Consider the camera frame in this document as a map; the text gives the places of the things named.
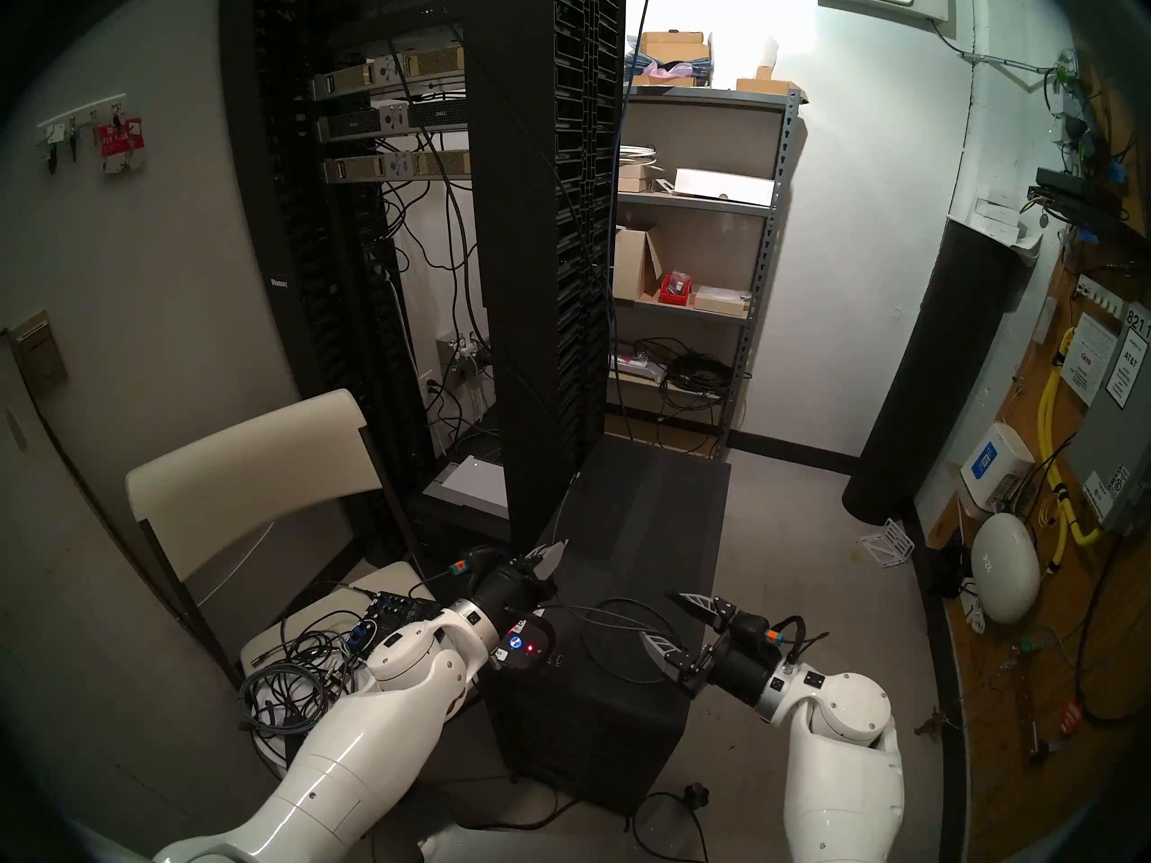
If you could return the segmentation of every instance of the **white wall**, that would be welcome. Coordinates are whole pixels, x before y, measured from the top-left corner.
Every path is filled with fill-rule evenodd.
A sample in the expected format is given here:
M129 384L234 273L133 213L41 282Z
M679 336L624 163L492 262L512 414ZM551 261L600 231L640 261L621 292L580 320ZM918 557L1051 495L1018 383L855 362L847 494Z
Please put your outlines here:
M216 1L131 0L32 85L0 135L0 326L47 310L69 379L44 414L140 558L128 471L298 398L233 170ZM62 147L49 176L36 123L120 92L143 117L147 165L105 177L85 130L78 161ZM254 585L213 599L229 651L349 539L335 504L277 525L245 564Z
M975 9L976 52L1047 67L1055 62L1062 49L1073 45L1067 18L1052 0L975 0ZM970 33L965 32L958 40L962 48L973 47ZM1037 167L1062 170L1051 129L1052 117L1043 100L1038 75L977 64L968 142L952 215L966 217L982 185L1005 189L1023 197L1027 186L1035 184ZM1038 211L1023 214L1024 234L1041 230L1038 219ZM971 395L938 461L915 497L924 527L932 526L939 518L955 490L955 465L971 453L1011 390L1012 377L1024 357L1046 297L1059 255L1058 235L1062 229L1064 223L1052 221L1043 231L1039 259L1027 288L1017 297L1014 308L1004 315Z
M642 5L627 0L632 36ZM970 0L955 5L969 29ZM650 0L645 28L710 32L714 85L729 89L775 37L776 78L810 99L737 414L746 432L857 455L935 265L970 68L922 22L816 0Z
M0 412L0 730L63 816L150 858L235 827L275 787L235 690L73 482L7 335Z

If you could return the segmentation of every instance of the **gray floor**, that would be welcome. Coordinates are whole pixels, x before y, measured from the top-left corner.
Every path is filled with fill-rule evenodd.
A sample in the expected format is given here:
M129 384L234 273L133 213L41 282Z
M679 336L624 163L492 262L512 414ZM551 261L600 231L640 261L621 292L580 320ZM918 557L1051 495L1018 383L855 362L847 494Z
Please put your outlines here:
M892 701L904 757L906 812L892 861L938 857L943 814L940 747L912 730L937 703L927 627L910 566L881 568L857 539L874 530L839 503L846 478L733 451L715 591L772 620L802 614L809 634L830 631L806 656L826 672L868 674ZM679 747L656 789L702 782L701 811L712 863L790 860L783 827L787 732L761 723L708 688L692 707ZM424 770L460 823L531 822L551 811L551 789L503 779L442 782L504 773L480 705L449 723ZM550 831L618 832L623 818L577 805ZM371 860L367 841L349 860ZM698 845L684 849L698 857Z

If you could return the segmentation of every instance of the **chair backrest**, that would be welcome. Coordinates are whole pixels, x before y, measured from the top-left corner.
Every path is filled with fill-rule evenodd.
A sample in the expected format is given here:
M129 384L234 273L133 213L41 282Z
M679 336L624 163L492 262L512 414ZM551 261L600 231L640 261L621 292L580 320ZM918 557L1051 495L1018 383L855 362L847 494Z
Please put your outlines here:
M128 499L184 581L273 519L381 487L346 389L192 442L128 474Z

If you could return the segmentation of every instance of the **circuit board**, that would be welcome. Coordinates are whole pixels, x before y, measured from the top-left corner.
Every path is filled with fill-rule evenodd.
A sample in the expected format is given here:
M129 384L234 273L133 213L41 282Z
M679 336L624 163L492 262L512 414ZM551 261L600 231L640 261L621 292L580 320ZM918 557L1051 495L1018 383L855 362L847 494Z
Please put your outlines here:
M348 649L360 658L367 658L381 641L404 625L427 621L441 612L443 606L434 599L418 599L381 591L368 605L364 618L352 628L348 637Z

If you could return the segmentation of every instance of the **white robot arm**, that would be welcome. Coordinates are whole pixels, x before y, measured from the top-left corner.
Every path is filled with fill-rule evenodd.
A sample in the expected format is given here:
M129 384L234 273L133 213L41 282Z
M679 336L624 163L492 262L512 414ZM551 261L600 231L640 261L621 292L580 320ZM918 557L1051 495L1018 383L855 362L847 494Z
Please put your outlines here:
M177 841L154 860L337 863L416 781L489 656L505 665L546 658L546 643L533 652L514 633L524 628L516 613L546 596L536 575L501 566L472 599L388 636L367 659L374 682L323 716L251 819L219 835ZM784 819L796 863L884 861L904 797L894 721L881 688L860 674L824 677L792 656L782 660L760 631L763 619L717 597L679 596L722 636L692 662L664 637L645 634L670 678L692 695L715 683L776 725L794 710ZM802 636L796 640L799 650Z
M711 683L782 726L792 713L784 826L795 863L883 863L904 819L904 766L883 688L863 674L821 674L799 657L805 626L772 628L719 597L671 598L719 637L698 659L643 634L649 655L692 696ZM796 624L785 657L779 631Z

